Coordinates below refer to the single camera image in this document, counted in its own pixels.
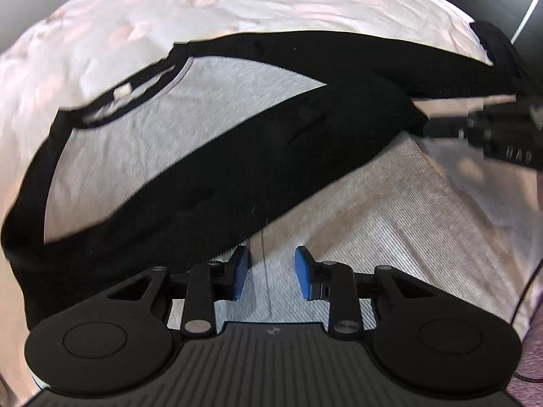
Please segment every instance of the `black and white t-shirt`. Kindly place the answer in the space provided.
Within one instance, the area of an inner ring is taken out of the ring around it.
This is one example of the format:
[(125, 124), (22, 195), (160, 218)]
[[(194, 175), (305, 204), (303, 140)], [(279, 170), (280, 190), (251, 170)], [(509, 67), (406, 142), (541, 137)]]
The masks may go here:
[(410, 98), (517, 92), (492, 66), (326, 31), (176, 44), (59, 111), (2, 229), (29, 327), (153, 265), (248, 239), (426, 117)]

